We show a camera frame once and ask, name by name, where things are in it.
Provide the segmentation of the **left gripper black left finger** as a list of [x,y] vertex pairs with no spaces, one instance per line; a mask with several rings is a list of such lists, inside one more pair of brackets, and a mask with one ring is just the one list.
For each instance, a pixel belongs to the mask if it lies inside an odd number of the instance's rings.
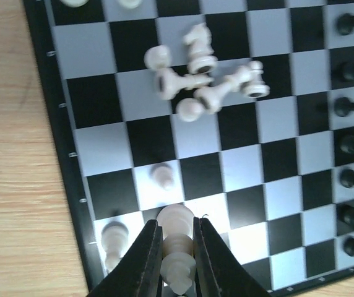
[[161,296],[162,248],[162,227],[156,220],[149,220],[121,262],[87,296]]

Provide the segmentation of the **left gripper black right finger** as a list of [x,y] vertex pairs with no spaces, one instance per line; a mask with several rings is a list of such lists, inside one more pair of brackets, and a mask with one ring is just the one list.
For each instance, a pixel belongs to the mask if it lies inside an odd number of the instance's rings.
[[207,218],[193,218],[193,251],[197,296],[270,295],[242,268]]

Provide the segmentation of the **white king chess piece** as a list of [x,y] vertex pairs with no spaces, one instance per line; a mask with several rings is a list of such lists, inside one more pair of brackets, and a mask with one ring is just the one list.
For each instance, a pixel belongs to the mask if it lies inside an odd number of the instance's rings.
[[196,272],[193,256],[193,218],[183,205],[165,207],[157,216],[163,231],[163,260],[160,275],[177,295],[185,294],[192,286]]

